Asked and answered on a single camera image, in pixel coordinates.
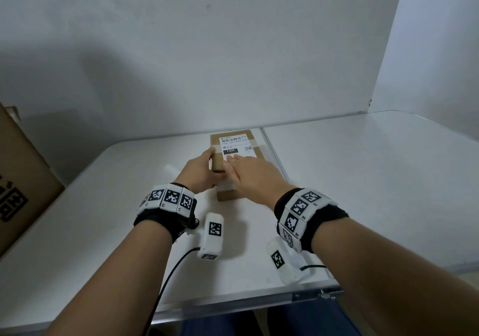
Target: person's leg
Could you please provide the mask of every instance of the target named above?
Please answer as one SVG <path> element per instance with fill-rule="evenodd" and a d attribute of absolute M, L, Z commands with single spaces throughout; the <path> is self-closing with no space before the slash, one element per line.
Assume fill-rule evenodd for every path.
<path fill-rule="evenodd" d="M 318 298 L 268 309 L 271 336 L 361 336 L 334 299 Z"/>
<path fill-rule="evenodd" d="M 194 318 L 183 322 L 181 336 L 262 336 L 253 311 Z"/>

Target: white wall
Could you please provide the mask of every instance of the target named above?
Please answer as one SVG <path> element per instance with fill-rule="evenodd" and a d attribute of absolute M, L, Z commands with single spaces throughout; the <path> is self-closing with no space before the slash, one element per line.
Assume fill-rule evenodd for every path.
<path fill-rule="evenodd" d="M 479 0 L 400 0 L 370 112 L 412 112 L 479 139 Z"/>
<path fill-rule="evenodd" d="M 0 0 L 0 101 L 65 182 L 114 142 L 366 111 L 398 0 Z"/>

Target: barcode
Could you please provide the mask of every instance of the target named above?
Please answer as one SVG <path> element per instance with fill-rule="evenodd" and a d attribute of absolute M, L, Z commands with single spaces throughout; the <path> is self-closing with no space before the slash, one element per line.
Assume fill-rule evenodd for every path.
<path fill-rule="evenodd" d="M 241 137 L 234 137 L 234 138 L 229 138 L 229 139 L 221 139 L 222 143 L 227 143 L 227 142 L 233 142 L 235 140 L 241 139 Z"/>

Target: person's right arm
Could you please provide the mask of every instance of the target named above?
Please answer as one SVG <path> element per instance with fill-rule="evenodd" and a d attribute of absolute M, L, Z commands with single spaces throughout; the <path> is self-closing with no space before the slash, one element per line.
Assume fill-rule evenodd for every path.
<path fill-rule="evenodd" d="M 224 167 L 273 211 L 295 188 L 265 160 L 229 156 Z M 351 218 L 322 223 L 311 247 L 379 335 L 479 335 L 479 291 Z"/>

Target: small cardboard box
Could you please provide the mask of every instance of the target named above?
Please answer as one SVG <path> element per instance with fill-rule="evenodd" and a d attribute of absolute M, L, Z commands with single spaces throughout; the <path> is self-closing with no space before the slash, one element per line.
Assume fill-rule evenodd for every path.
<path fill-rule="evenodd" d="M 223 169 L 223 161 L 224 161 L 223 152 L 225 152 L 225 154 L 228 154 L 228 148 L 226 145 L 223 145 L 220 143 L 220 138 L 237 137 L 241 135 L 246 135 L 249 141 L 249 145 L 252 147 L 251 150 L 254 151 L 254 154 L 256 155 L 256 157 L 264 159 L 261 149 L 258 143 L 256 142 L 253 133 L 251 133 L 251 130 L 249 129 L 237 130 L 234 132 L 211 134 L 210 136 L 211 145 L 214 146 L 214 148 L 216 149 L 215 154 L 213 154 L 213 162 L 211 165 L 211 170 L 213 172 L 225 171 Z M 244 196 L 242 196 L 238 192 L 234 184 L 229 180 L 219 183 L 217 186 L 217 189 L 218 189 L 218 201 L 229 201 L 229 200 L 244 198 Z"/>
<path fill-rule="evenodd" d="M 64 190 L 0 104 L 0 256 Z"/>

